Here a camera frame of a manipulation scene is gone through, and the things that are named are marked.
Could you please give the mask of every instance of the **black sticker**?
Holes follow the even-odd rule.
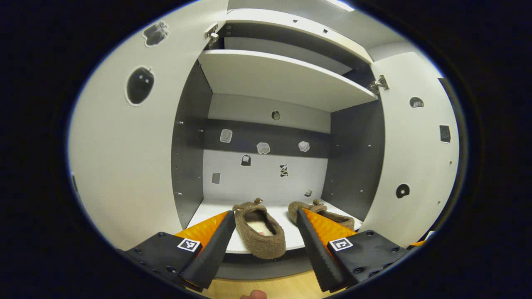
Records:
[[[403,196],[410,194],[410,187],[407,184],[400,184],[397,190],[395,191],[395,195],[397,198],[402,198]]]
[[[353,244],[351,244],[351,242],[349,242],[349,240],[346,238],[330,241],[329,243],[332,245],[335,251],[344,250],[353,246]]]
[[[240,162],[242,166],[251,166],[251,157],[250,155],[243,155],[242,161]]]
[[[222,174],[219,173],[219,172],[213,173],[212,174],[212,178],[211,178],[211,183],[219,185],[221,176],[222,176]]]
[[[411,106],[412,108],[416,109],[416,108],[423,108],[423,107],[425,107],[425,104],[423,103],[423,101],[422,101],[420,98],[418,98],[418,97],[415,96],[415,97],[413,97],[413,98],[410,99],[410,106]]]
[[[279,113],[279,111],[273,111],[271,113],[271,118],[273,118],[273,120],[280,120],[281,119],[281,113]]]
[[[439,140],[441,142],[451,142],[451,131],[449,130],[449,126],[439,126]]]
[[[146,46],[153,47],[164,40],[168,36],[167,29],[168,25],[164,21],[159,21],[144,30],[142,36],[146,38]]]
[[[279,165],[281,168],[281,177],[287,177],[288,176],[288,164]]]
[[[126,83],[126,95],[131,105],[137,106],[144,101],[152,91],[155,77],[151,70],[140,67],[133,71]]]

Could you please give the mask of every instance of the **open cabinet door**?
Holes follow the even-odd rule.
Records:
[[[417,242],[441,213],[458,166],[458,128],[451,102],[416,53],[374,62],[385,119],[383,169],[360,231],[375,230],[403,247]]]
[[[215,23],[218,30],[224,25],[227,4],[195,1],[147,24],[97,66],[79,94],[68,163],[81,203],[117,248],[131,248],[158,231],[181,231],[170,169],[176,110],[188,74],[210,41],[205,33]],[[168,35],[147,40],[143,34],[160,21]],[[126,82],[142,66],[150,68],[153,86],[133,105]]]

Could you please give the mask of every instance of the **brown slipper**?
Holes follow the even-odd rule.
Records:
[[[329,218],[330,220],[339,223],[350,230],[355,229],[355,219],[352,217],[342,216],[339,214],[327,212],[327,207],[322,203],[319,203],[318,200],[314,200],[312,205],[308,205],[303,202],[292,202],[288,206],[288,215],[293,223],[297,223],[297,209],[300,207],[310,210],[316,214],[322,215],[323,217]]]
[[[257,198],[253,203],[233,206],[236,229],[253,255],[261,259],[275,259],[285,254],[285,231],[266,211],[266,207],[259,205],[261,202],[262,199]]]

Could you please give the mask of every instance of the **gray back panel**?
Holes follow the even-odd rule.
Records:
[[[331,114],[331,152],[322,198],[362,221],[379,185],[384,133],[380,100]]]
[[[223,129],[232,131],[231,142],[220,141]],[[205,149],[241,153],[257,153],[257,144],[270,145],[268,155],[327,158],[329,156],[329,134],[295,129],[271,124],[245,121],[208,119],[205,130]],[[307,152],[300,151],[301,141],[310,143]]]
[[[185,229],[203,200],[203,133],[212,91],[198,62],[181,93],[172,136],[172,186],[179,222]]]

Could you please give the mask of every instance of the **white shelf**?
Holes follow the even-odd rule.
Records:
[[[369,64],[373,62],[368,52],[360,44],[335,32],[325,25],[297,15],[262,9],[236,9],[227,14],[226,21],[228,23],[268,24],[304,32],[337,45]]]
[[[339,74],[285,56],[207,50],[198,60],[215,94],[276,99],[327,112],[377,99],[366,88]]]
[[[344,211],[332,206],[331,204],[323,200],[320,202],[327,206],[327,211],[329,212],[352,217],[351,215],[345,213]],[[204,220],[207,220],[210,217],[218,215],[227,210],[232,210],[232,207],[235,204],[242,203],[219,200],[204,200],[199,205],[198,209],[196,210],[196,213],[190,220],[188,227],[196,225]],[[268,209],[268,213],[270,213],[270,215],[279,223],[279,225],[285,231],[286,250],[293,250],[305,247],[298,228],[288,216],[288,204],[268,204],[265,201],[262,205],[264,205]],[[359,229],[361,225],[362,221],[355,218],[355,230]],[[242,241],[242,238],[240,237],[240,234],[238,233],[236,228],[233,231],[231,240],[229,241],[229,245],[227,245],[226,253],[250,253],[246,249],[246,246],[244,245],[244,242]]]

